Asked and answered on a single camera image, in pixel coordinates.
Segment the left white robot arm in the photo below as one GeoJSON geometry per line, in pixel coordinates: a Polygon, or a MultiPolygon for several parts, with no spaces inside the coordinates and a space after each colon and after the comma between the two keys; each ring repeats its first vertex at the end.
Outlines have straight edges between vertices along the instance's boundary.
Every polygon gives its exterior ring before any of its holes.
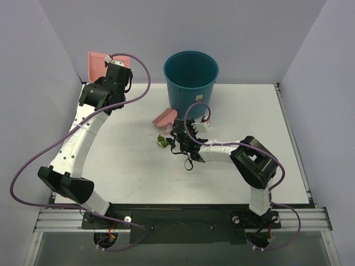
{"type": "Polygon", "coordinates": [[[111,114],[105,110],[86,119],[91,113],[125,101],[125,88],[133,74],[124,63],[113,60],[106,64],[105,76],[86,85],[79,97],[71,129],[74,133],[62,144],[48,167],[40,167],[38,177],[55,193],[96,213],[94,221],[102,228],[110,227],[114,214],[110,203],[94,190],[94,182],[83,178],[83,167],[98,131],[111,114]]]}

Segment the pink dustpan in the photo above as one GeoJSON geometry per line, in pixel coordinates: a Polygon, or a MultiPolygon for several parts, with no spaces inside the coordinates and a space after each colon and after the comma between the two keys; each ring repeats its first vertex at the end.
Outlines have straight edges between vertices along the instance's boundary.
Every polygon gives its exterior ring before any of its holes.
{"type": "MultiPolygon", "coordinates": [[[[105,76],[106,67],[104,65],[107,54],[98,52],[88,52],[88,79],[91,83],[98,78],[105,76]]],[[[121,62],[124,67],[130,67],[130,58],[126,56],[115,56],[115,61],[121,62]]]]}

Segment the pink hand brush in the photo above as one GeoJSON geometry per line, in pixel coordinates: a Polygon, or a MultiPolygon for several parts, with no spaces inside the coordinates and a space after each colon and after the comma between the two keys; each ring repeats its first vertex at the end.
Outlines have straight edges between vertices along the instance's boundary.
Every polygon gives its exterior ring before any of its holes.
{"type": "Polygon", "coordinates": [[[159,129],[167,129],[172,127],[175,119],[178,116],[178,112],[175,109],[167,108],[153,121],[153,125],[159,129]]]}

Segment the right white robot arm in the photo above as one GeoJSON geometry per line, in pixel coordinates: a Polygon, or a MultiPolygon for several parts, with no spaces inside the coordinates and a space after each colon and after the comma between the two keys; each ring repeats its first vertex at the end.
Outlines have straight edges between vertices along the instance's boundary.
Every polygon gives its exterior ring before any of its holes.
{"type": "Polygon", "coordinates": [[[236,166],[244,181],[250,186],[250,203],[248,205],[248,221],[259,227],[267,219],[267,212],[271,209],[270,183],[277,172],[277,163],[268,157],[266,149],[256,138],[245,137],[242,145],[227,145],[223,142],[213,142],[207,139],[196,139],[197,129],[193,119],[186,122],[174,121],[170,141],[174,148],[178,143],[180,154],[188,157],[189,162],[226,162],[236,166]]]}

